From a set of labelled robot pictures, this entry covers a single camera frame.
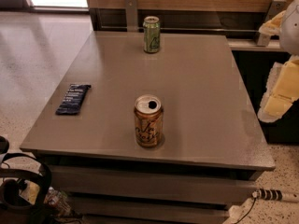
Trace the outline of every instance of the terrazzo floor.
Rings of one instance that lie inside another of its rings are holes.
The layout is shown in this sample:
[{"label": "terrazzo floor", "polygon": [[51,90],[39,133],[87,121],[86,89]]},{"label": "terrazzo floor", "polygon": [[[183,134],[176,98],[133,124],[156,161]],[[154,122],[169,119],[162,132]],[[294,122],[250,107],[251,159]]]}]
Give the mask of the terrazzo floor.
[{"label": "terrazzo floor", "polygon": [[[0,135],[19,152],[70,64],[93,31],[88,15],[0,12]],[[257,186],[299,193],[299,146],[269,145],[277,168]],[[236,223],[251,206],[233,206],[224,223]],[[241,224],[299,223],[299,203],[258,200]]]}]

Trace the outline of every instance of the gray tabletop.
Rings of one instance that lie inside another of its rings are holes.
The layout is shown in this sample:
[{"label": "gray tabletop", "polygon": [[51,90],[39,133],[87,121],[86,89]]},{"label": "gray tabletop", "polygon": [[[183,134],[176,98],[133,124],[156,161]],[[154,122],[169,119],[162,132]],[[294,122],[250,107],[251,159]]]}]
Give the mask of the gray tabletop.
[{"label": "gray tabletop", "polygon": [[[56,116],[70,84],[91,84],[78,116]],[[164,106],[164,142],[135,141],[142,94]],[[225,36],[91,34],[21,145],[40,153],[273,170],[274,161]]]}]

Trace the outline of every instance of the wooden table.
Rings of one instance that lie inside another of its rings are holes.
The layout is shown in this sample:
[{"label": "wooden table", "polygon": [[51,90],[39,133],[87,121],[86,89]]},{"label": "wooden table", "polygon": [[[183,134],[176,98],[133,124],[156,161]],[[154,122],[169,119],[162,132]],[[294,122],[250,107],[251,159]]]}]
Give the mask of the wooden table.
[{"label": "wooden table", "polygon": [[[91,84],[77,116],[56,116],[70,84]],[[164,141],[135,141],[142,94],[164,106]],[[83,214],[143,221],[222,223],[275,164],[227,40],[91,34],[21,145],[43,159],[53,186]]]}]

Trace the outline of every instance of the can top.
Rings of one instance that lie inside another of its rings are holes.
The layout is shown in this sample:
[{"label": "can top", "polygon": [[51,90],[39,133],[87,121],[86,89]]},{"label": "can top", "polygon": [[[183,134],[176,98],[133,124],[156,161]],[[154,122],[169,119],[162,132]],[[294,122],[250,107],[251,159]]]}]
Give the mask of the can top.
[{"label": "can top", "polygon": [[136,99],[135,108],[141,113],[153,114],[161,108],[161,101],[154,95],[145,94]]},{"label": "can top", "polygon": [[154,16],[148,16],[144,19],[144,22],[154,24],[154,23],[159,22],[159,18],[154,17]]}]

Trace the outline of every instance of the white floor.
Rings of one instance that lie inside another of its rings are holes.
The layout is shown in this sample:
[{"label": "white floor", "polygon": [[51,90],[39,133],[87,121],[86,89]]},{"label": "white floor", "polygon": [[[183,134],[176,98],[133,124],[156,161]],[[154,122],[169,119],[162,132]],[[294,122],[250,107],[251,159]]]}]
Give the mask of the white floor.
[{"label": "white floor", "polygon": [[[87,15],[0,12],[0,135],[9,140],[9,152],[20,151],[22,140],[92,32]],[[257,186],[299,193],[299,145],[269,148],[277,169],[264,173]],[[250,204],[248,199],[233,207],[225,223],[235,223]],[[258,200],[240,223],[295,224],[298,210],[299,203]]]}]

